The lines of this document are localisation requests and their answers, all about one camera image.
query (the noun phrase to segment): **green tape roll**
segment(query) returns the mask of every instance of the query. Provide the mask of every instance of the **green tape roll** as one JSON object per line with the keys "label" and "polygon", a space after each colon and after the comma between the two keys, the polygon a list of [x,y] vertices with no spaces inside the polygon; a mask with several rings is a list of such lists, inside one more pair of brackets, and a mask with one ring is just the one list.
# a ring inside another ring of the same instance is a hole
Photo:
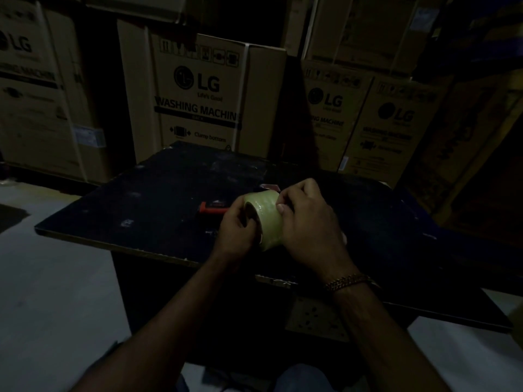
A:
{"label": "green tape roll", "polygon": [[279,194],[274,190],[252,192],[244,197],[244,209],[247,218],[253,218],[258,224],[260,249],[262,251],[283,243],[283,220],[276,209]]}

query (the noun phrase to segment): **white floor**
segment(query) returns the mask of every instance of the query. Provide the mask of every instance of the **white floor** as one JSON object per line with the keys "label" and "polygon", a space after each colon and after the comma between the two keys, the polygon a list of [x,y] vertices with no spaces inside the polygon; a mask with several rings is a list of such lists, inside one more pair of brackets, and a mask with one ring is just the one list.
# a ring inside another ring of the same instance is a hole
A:
{"label": "white floor", "polygon": [[[0,234],[2,391],[65,390],[130,335],[109,253],[34,232],[76,198],[23,183],[0,186],[1,204],[29,213]],[[506,313],[523,301],[488,294]],[[427,318],[409,332],[453,390],[523,390],[523,351],[512,337]],[[202,383],[204,370],[184,367],[191,392],[220,390]],[[267,385],[259,381],[257,388]]]}

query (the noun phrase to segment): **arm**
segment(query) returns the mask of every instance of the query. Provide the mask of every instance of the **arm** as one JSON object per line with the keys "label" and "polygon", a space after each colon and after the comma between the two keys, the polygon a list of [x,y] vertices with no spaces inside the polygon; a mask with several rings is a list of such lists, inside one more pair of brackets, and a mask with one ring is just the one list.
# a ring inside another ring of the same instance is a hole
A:
{"label": "arm", "polygon": [[[282,191],[276,204],[284,219],[285,247],[322,283],[359,272],[343,244],[336,215],[313,179]],[[333,300],[378,390],[450,390],[367,284],[340,289]]]}
{"label": "arm", "polygon": [[172,389],[204,317],[227,274],[250,250],[256,223],[243,227],[239,197],[223,216],[206,263],[136,335],[88,371],[72,391],[151,391]]}

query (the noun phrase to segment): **forearm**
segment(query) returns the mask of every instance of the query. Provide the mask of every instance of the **forearm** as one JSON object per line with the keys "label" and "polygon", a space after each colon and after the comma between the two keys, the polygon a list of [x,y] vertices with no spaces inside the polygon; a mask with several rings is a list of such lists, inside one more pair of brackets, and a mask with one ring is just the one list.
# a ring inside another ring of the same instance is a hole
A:
{"label": "forearm", "polygon": [[173,386],[225,274],[224,262],[210,258],[151,321],[73,390],[150,391]]}
{"label": "forearm", "polygon": [[[344,275],[357,272],[349,258],[345,264]],[[378,390],[449,390],[409,334],[392,319],[369,285],[359,283],[343,288],[334,293],[333,299]]]}

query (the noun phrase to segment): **lg logo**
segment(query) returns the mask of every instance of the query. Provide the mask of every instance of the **lg logo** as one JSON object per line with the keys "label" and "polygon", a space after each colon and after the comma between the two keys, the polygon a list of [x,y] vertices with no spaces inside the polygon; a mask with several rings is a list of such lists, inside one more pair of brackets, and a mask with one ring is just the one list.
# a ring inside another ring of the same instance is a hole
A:
{"label": "lg logo", "polygon": [[[202,82],[205,79],[203,78],[202,73],[198,73],[198,89],[211,92],[220,91],[220,79],[218,77],[210,76],[207,78],[207,86]],[[178,66],[174,70],[174,82],[181,89],[190,89],[194,85],[194,75],[193,72],[186,66]]]}
{"label": "lg logo", "polygon": [[[325,98],[325,105],[327,106],[333,106],[333,107],[341,107],[343,96],[336,95],[330,100],[331,94],[328,93],[327,97]],[[307,99],[312,105],[317,105],[323,100],[323,90],[321,88],[313,88],[310,90],[309,95],[307,96]]]}
{"label": "lg logo", "polygon": [[403,111],[403,109],[398,109],[396,111],[396,106],[393,103],[385,103],[378,109],[378,117],[382,120],[388,120],[394,115],[394,119],[397,121],[410,122],[414,118],[414,111]]}
{"label": "lg logo", "polygon": [[9,42],[11,43],[13,49],[17,51],[32,52],[31,44],[29,39],[23,35],[19,35],[17,38],[14,38],[12,34],[7,33],[9,39],[6,35],[0,31],[0,51],[7,51],[9,49]]}

